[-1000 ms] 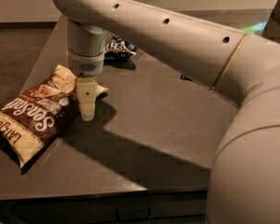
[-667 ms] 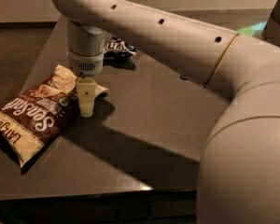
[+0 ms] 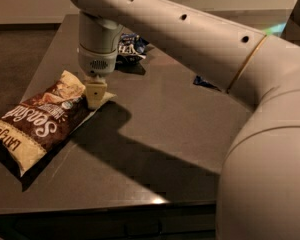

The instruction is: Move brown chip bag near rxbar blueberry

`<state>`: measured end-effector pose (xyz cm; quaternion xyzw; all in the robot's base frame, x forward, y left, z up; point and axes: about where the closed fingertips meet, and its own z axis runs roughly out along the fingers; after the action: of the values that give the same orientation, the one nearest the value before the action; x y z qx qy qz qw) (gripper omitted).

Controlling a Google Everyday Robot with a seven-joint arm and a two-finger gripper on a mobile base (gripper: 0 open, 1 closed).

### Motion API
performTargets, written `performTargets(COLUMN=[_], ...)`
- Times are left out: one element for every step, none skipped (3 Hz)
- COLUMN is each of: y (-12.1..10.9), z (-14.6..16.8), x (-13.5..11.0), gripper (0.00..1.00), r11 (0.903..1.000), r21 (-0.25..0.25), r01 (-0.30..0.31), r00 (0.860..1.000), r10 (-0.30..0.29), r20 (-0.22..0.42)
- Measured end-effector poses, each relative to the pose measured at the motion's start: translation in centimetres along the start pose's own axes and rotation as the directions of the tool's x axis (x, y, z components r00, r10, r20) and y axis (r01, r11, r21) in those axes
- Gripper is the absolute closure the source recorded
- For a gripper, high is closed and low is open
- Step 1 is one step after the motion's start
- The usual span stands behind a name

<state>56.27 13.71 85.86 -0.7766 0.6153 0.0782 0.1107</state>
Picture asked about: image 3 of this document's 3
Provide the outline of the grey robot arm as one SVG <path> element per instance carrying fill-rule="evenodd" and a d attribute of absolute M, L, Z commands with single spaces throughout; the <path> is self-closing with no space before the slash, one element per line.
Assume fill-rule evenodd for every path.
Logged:
<path fill-rule="evenodd" d="M 71 0 L 90 106 L 128 28 L 251 109 L 224 157 L 218 240 L 300 240 L 300 46 L 168 0 Z"/>

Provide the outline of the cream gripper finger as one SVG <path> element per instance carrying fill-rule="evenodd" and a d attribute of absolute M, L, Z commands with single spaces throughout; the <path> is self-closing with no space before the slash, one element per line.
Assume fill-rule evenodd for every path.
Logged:
<path fill-rule="evenodd" d="M 107 83 L 103 77 L 86 78 L 84 81 L 85 96 L 88 107 L 92 110 L 96 109 L 107 90 Z"/>

